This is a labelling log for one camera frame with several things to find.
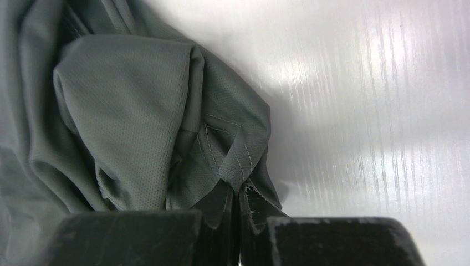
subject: crumpled fabric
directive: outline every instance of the crumpled fabric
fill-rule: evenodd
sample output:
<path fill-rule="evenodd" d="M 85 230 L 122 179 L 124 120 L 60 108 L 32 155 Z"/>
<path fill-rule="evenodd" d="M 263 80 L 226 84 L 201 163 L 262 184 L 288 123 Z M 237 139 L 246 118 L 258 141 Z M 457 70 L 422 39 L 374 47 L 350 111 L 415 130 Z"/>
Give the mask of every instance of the crumpled fabric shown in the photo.
<path fill-rule="evenodd" d="M 0 0 L 0 264 L 69 213 L 190 208 L 265 162 L 269 106 L 139 0 Z"/>

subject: glossy white surface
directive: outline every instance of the glossy white surface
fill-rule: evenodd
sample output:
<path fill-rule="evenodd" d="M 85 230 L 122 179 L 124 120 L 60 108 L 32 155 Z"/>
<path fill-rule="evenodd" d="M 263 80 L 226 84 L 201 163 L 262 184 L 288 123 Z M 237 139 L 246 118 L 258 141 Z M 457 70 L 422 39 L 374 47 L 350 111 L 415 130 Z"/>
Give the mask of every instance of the glossy white surface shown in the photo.
<path fill-rule="evenodd" d="M 147 0 L 270 104 L 292 216 L 389 216 L 470 265 L 470 1 Z"/>

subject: gray fabric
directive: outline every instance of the gray fabric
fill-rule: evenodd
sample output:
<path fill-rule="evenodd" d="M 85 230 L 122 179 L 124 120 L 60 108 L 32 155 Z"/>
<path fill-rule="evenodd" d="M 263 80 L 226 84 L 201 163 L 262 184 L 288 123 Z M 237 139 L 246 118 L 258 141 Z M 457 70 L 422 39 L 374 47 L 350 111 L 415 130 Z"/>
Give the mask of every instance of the gray fabric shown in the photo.
<path fill-rule="evenodd" d="M 269 107 L 137 0 L 0 0 L 0 262 L 70 212 L 189 208 L 265 169 Z"/>

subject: green-gray cloth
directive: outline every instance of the green-gray cloth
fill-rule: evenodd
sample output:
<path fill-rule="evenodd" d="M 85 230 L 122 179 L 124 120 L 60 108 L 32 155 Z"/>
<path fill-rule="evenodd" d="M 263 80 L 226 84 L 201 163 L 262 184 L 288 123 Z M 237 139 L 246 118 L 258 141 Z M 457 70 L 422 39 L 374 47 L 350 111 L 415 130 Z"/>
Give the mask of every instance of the green-gray cloth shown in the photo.
<path fill-rule="evenodd" d="M 189 208 L 266 171 L 269 106 L 140 0 L 0 0 L 0 265 L 71 212 Z"/>

